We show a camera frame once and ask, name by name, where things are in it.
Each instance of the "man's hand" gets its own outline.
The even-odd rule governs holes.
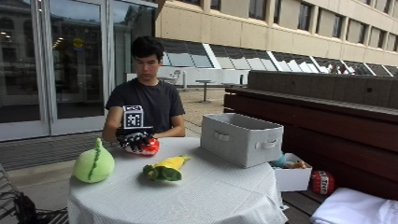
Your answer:
[[[144,144],[148,147],[148,139],[152,137],[152,134],[143,130],[123,130],[118,129],[115,131],[115,137],[122,148],[130,146],[131,150],[137,148],[138,151],[142,151],[141,144]]]

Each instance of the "black hair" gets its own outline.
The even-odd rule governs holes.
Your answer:
[[[135,38],[131,44],[131,55],[134,58],[144,58],[154,54],[158,61],[160,61],[162,52],[163,46],[155,37],[144,35]]]

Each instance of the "white tablecloth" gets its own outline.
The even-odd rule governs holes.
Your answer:
[[[115,167],[95,184],[69,181],[69,223],[188,224],[284,223],[279,209],[274,170],[267,163],[242,169],[199,148],[198,138],[162,138],[152,157],[109,148]],[[182,180],[154,182],[142,167],[187,154]]]

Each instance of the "dark t-shirt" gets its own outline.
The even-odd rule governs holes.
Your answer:
[[[154,133],[168,130],[170,118],[184,113],[175,87],[160,81],[155,86],[144,86],[134,78],[118,85],[110,93],[105,109],[123,105],[142,107],[143,126],[152,126]]]

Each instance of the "table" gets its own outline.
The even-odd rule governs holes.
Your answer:
[[[267,163],[242,169],[199,147],[191,137],[160,138],[152,157],[141,157],[119,148],[109,151],[115,167],[106,180],[94,184],[69,180],[70,224],[133,223],[284,223],[279,209],[274,170]],[[154,182],[142,167],[187,154],[179,171],[182,180]]]
[[[200,103],[210,103],[210,101],[206,100],[206,92],[207,92],[207,83],[214,83],[215,81],[211,80],[195,80],[195,82],[202,83],[203,84],[203,89],[202,89],[202,101],[199,101]]]

